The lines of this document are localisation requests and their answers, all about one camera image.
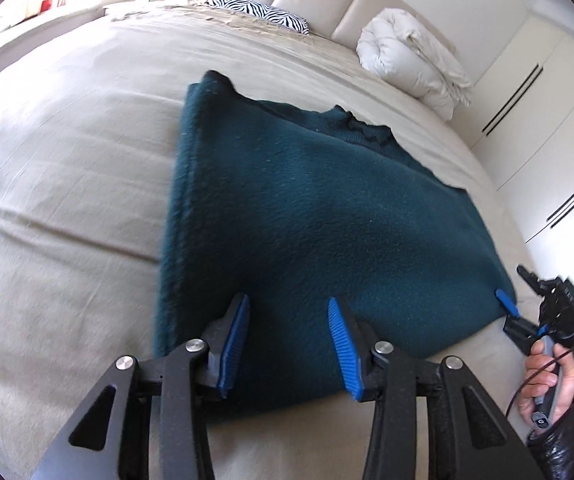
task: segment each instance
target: silver bolt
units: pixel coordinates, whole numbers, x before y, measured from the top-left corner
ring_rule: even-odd
[[[122,357],[118,357],[118,361],[116,361],[116,368],[118,370],[127,370],[133,366],[133,357],[130,355],[123,355]]]
[[[185,343],[185,348],[187,348],[188,352],[199,352],[205,348],[205,341],[202,339],[189,339]]]
[[[394,345],[389,341],[378,341],[378,343],[373,346],[373,349],[376,350],[378,354],[391,354],[394,352]]]
[[[462,359],[455,355],[450,355],[445,359],[445,366],[448,367],[449,370],[460,370],[462,368]]]

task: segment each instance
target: beige bed sheet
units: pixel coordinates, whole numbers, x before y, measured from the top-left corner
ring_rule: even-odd
[[[0,74],[0,472],[7,480],[29,478],[113,359],[151,356],[179,115],[187,85],[209,69],[251,98],[310,110],[339,104],[390,126],[443,182],[468,190],[523,312],[536,317],[538,301],[513,271],[530,262],[525,246],[480,164],[433,112],[363,70],[350,50],[219,9],[102,18]],[[443,354],[451,352],[500,405],[509,402],[522,359],[500,322]],[[219,479],[357,479],[370,427],[371,406],[339,394],[224,424],[209,437]]]

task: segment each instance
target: black cable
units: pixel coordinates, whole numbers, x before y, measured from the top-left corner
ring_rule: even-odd
[[[526,378],[525,381],[523,381],[521,383],[521,385],[518,387],[518,389],[515,391],[514,396],[512,397],[512,400],[509,401],[509,406],[507,406],[507,411],[505,412],[505,418],[509,417],[509,412],[512,410],[512,407],[514,405],[514,403],[516,402],[517,397],[519,396],[519,394],[521,393],[521,390],[523,388],[525,388],[525,386],[527,384],[529,384],[529,382],[535,378],[539,373],[541,373],[543,370],[545,370],[546,368],[549,368],[550,366],[552,366],[553,364],[558,364],[558,361],[560,361],[561,359],[563,359],[567,354],[569,354],[570,352],[574,351],[574,346],[572,348],[570,348],[569,350],[565,350],[561,355],[559,355],[558,357],[555,357],[554,359],[552,359],[551,361],[549,361],[546,365],[541,366],[540,368],[538,368],[538,370],[536,370],[533,374],[531,374],[528,378]]]

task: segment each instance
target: zebra pattern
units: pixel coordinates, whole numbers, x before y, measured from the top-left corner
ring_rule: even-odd
[[[211,7],[221,7],[222,9],[245,12],[246,14],[251,14],[257,18],[263,18],[268,22],[275,23],[276,25],[291,28],[291,30],[295,30],[301,34],[309,34],[309,25],[300,16],[296,16],[278,7],[255,2],[254,0],[207,0],[205,4]]]

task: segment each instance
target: hand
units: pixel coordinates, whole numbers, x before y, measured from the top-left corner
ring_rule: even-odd
[[[543,341],[537,341],[532,346],[531,355],[525,360],[525,369],[527,370],[525,372],[525,380],[536,373],[536,370],[552,360],[552,357],[549,355],[542,354],[544,350],[545,343]],[[554,356],[558,357],[567,350],[568,349],[563,345],[556,343],[554,345]],[[570,408],[572,400],[574,399],[574,354],[570,352],[560,359],[558,364],[562,368],[562,384],[558,391],[556,406],[554,406],[552,416],[550,417],[552,424],[559,420]],[[532,413],[536,408],[534,405],[534,397],[544,395],[549,388],[553,388],[558,382],[558,375],[552,373],[554,366],[555,365],[552,364],[552,366],[543,370],[528,384],[525,384],[521,390],[518,399],[518,411],[521,413],[523,420],[530,426],[533,425]]]

